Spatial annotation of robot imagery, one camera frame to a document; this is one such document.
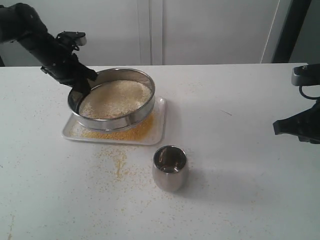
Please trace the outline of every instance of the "white table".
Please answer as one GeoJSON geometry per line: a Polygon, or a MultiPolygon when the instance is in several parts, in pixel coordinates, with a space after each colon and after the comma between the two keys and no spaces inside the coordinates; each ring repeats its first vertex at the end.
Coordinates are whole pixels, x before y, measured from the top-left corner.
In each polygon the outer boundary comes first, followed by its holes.
{"type": "Polygon", "coordinates": [[[320,239],[320,146],[273,131],[314,104],[291,85],[299,65],[136,67],[167,99],[155,146],[63,139],[70,88],[1,67],[0,239],[320,239]],[[190,162],[176,194],[151,175],[171,144],[190,162]]]}

